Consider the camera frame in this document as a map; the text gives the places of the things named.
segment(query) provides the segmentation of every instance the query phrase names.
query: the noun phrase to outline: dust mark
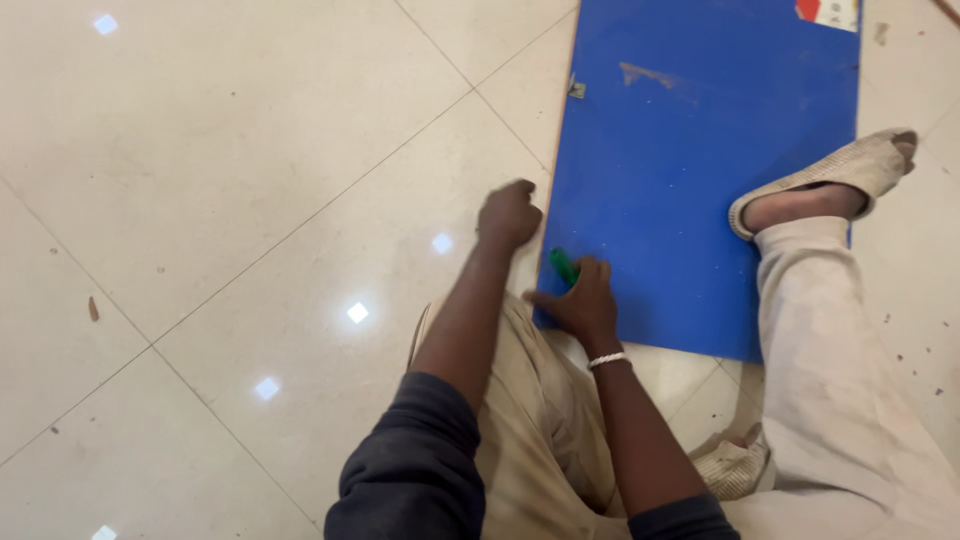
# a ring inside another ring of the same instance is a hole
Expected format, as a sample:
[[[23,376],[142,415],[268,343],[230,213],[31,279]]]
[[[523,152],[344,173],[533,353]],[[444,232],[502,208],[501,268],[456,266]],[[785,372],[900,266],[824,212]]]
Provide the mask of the dust mark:
[[[87,308],[90,310],[90,320],[97,322],[100,320],[100,311],[97,311],[97,305],[93,302],[93,297],[90,297],[90,301],[86,303]]]
[[[652,71],[650,69],[643,69],[642,67],[638,67],[624,61],[620,63],[620,69],[623,70],[624,86],[632,85],[641,76],[657,81],[668,90],[677,84],[677,78],[673,75],[667,75],[666,73],[660,73],[659,71]]]
[[[876,32],[874,33],[874,41],[884,46],[887,44],[887,31],[890,30],[890,25],[885,22],[878,22],[876,24]]]

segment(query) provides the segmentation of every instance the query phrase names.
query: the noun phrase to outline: beige pants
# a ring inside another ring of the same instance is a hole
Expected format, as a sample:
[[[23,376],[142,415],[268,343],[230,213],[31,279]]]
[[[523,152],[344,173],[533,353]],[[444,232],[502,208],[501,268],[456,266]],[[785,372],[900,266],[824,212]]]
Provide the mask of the beige pants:
[[[867,320],[848,225],[816,217],[756,237],[777,486],[724,510],[744,538],[960,538],[956,475]],[[551,350],[515,298],[479,423],[486,538],[630,537],[592,380]]]

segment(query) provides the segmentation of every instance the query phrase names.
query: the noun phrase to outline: white bracelet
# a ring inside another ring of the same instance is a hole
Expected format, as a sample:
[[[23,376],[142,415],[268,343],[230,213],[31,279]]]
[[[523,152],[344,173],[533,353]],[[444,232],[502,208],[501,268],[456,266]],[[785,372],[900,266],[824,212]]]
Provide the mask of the white bracelet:
[[[587,362],[587,369],[593,371],[593,368],[597,367],[598,365],[605,364],[607,362],[613,362],[614,360],[627,360],[627,363],[630,363],[626,353],[614,353],[612,355],[600,356],[599,358],[595,358]]]

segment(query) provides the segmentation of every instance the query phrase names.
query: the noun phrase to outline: glossy floor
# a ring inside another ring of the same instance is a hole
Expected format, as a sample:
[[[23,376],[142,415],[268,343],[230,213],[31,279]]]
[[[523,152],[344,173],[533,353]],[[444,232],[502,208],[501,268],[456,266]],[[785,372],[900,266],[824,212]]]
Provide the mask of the glossy floor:
[[[261,4],[5,4],[11,538],[320,537],[485,193],[523,176],[545,202],[574,0]],[[914,126],[922,150],[854,247],[960,465],[960,30],[905,4],[867,2],[860,129]],[[631,353],[692,453],[759,415],[761,368]]]

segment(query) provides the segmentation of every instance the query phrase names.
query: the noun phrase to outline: worn slipper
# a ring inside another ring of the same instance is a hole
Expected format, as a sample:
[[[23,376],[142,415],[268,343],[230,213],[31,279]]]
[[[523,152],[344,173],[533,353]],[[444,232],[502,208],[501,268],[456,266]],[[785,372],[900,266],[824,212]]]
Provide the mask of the worn slipper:
[[[760,423],[744,437],[747,448],[723,441],[713,452],[693,462],[701,478],[718,501],[736,501],[756,490],[770,456]]]
[[[864,217],[874,209],[876,199],[893,189],[906,172],[906,160],[893,145],[896,137],[917,145],[917,132],[913,130],[883,130],[855,140],[800,172],[754,189],[730,206],[728,219],[731,229],[744,240],[753,240],[754,234],[747,231],[743,224],[743,209],[748,204],[764,195],[818,183],[846,184],[862,191],[867,196],[867,205],[854,219]]]

